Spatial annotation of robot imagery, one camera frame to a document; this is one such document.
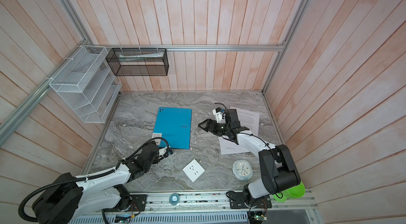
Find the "blue folder black inside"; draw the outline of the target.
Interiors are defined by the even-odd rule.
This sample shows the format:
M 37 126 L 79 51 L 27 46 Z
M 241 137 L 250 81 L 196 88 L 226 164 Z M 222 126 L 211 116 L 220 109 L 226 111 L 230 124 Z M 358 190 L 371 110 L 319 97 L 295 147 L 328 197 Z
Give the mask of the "blue folder black inside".
M 172 149 L 190 148 L 192 110 L 159 107 L 152 138 L 164 138 Z

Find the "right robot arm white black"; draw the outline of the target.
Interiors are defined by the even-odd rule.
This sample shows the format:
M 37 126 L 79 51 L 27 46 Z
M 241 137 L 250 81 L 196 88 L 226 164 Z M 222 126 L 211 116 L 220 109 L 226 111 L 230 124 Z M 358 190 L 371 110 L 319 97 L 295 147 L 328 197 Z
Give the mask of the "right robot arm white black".
M 214 120 L 206 119 L 198 127 L 246 148 L 259 159 L 260 164 L 260 178 L 245 185 L 243 191 L 236 196 L 230 191 L 230 201 L 241 202 L 250 207 L 269 195 L 281 193 L 301 183 L 286 145 L 266 143 L 255 136 L 249 128 L 241 125 L 236 109 L 216 108 L 213 113 Z

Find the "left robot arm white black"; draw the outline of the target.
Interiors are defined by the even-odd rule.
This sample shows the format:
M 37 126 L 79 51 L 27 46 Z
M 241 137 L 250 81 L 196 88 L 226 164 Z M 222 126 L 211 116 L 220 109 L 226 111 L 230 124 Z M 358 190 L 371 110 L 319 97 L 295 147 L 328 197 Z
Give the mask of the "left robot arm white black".
M 151 139 L 107 170 L 81 176 L 62 174 L 52 184 L 27 195 L 18 214 L 32 223 L 67 224 L 98 210 L 127 211 L 134 207 L 134 200 L 124 185 L 142 177 L 153 164 L 172 153 L 170 146 L 160 148 Z

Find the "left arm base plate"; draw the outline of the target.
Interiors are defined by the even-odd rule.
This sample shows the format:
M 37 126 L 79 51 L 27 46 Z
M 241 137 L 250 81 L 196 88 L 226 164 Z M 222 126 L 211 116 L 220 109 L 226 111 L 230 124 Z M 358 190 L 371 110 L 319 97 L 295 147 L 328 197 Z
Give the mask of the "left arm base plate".
M 120 200 L 116 207 L 112 209 L 105 209 L 107 212 L 120 211 L 120 212 L 144 212 L 147 203 L 146 194 L 132 194 L 130 197 L 125 197 Z

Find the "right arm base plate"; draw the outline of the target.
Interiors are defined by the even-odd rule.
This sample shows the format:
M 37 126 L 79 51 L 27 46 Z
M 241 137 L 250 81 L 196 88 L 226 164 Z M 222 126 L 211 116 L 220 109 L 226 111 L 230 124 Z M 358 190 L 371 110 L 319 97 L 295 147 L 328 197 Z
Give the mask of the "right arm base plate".
M 254 199 L 247 192 L 235 191 L 226 192 L 226 196 L 229 199 L 231 209 L 272 208 L 272 203 L 268 196 Z

